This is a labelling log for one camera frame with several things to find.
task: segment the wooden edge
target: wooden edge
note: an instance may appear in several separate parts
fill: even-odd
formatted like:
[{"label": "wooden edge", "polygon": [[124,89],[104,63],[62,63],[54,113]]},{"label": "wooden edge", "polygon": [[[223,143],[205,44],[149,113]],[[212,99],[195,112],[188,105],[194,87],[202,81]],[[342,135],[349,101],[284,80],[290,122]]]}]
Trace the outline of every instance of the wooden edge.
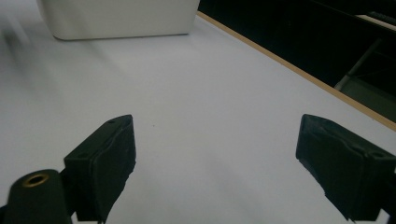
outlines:
[{"label": "wooden edge", "polygon": [[249,40],[248,38],[238,34],[236,31],[228,28],[227,26],[221,24],[220,22],[213,20],[212,18],[208,17],[206,14],[198,11],[197,15],[199,17],[201,17],[202,19],[204,19],[204,20],[212,23],[213,25],[217,26],[218,28],[220,28],[220,30],[222,30],[222,31],[228,33],[229,35],[232,35],[233,37],[241,40],[245,44],[251,46],[252,48],[254,48],[256,50],[258,50],[259,52],[265,54],[266,56],[274,59],[278,63],[281,63],[282,65],[284,65],[287,68],[289,68],[291,71],[293,71],[293,72],[297,73],[298,75],[304,77],[305,79],[307,79],[308,81],[310,81],[310,82],[314,83],[315,85],[319,86],[320,88],[322,88],[326,92],[330,93],[331,95],[333,95],[333,96],[337,97],[338,99],[344,101],[345,103],[355,107],[361,113],[369,116],[372,119],[375,119],[376,121],[382,123],[386,127],[390,128],[390,129],[392,129],[393,131],[396,132],[396,123],[394,123],[390,119],[387,119],[387,118],[383,117],[382,115],[376,113],[374,110],[370,109],[369,107],[367,107],[365,105],[362,105],[361,103],[359,103],[359,102],[355,101],[354,99],[344,95],[340,91],[337,91],[336,89],[334,89],[333,87],[325,84],[324,82],[320,81],[319,79],[317,79],[315,77],[312,77],[311,75],[309,75],[308,73],[306,73],[302,69],[300,69],[300,68],[296,67],[295,65],[285,61],[281,57],[275,55],[273,52],[271,52],[268,49],[265,49],[262,46],[254,43],[253,41]]}]

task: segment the white surface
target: white surface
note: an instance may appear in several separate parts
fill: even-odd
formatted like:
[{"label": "white surface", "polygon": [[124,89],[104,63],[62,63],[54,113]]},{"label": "white surface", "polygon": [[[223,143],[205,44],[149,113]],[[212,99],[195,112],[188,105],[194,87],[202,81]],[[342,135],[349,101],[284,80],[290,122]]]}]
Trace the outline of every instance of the white surface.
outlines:
[{"label": "white surface", "polygon": [[62,42],[20,7],[31,45],[0,40],[1,204],[123,114],[137,165],[110,224],[346,223],[295,159],[304,113],[396,153],[394,131],[200,18],[190,35]]},{"label": "white surface", "polygon": [[180,35],[192,27],[199,0],[37,0],[61,39]]}]

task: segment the white box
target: white box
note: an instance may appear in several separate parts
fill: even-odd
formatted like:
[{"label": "white box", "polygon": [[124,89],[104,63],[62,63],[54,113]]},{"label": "white box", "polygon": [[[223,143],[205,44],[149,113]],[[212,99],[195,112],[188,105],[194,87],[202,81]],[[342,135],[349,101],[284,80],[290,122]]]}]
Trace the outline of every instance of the white box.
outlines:
[{"label": "white box", "polygon": [[37,0],[60,39],[187,34],[200,0]]}]

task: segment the white table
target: white table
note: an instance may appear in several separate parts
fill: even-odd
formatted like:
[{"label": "white table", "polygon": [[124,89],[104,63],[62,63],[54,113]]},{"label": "white table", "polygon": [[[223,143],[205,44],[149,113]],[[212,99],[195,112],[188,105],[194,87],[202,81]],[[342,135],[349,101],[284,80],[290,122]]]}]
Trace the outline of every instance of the white table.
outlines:
[{"label": "white table", "polygon": [[63,42],[15,2],[30,44],[0,37],[0,204],[124,114],[137,165],[107,223],[346,223],[295,159],[304,113],[396,153],[393,130],[200,17],[190,35]]}]

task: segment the brass insert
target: brass insert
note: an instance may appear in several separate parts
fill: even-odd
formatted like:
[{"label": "brass insert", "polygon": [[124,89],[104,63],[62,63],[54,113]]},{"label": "brass insert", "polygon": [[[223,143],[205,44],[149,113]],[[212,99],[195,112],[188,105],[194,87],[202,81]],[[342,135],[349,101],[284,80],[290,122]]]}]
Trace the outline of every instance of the brass insert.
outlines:
[{"label": "brass insert", "polygon": [[49,175],[47,174],[36,174],[36,175],[31,175],[29,177],[27,177],[22,185],[25,188],[33,188],[35,186],[38,186],[44,182],[46,182],[48,179],[50,178]]}]

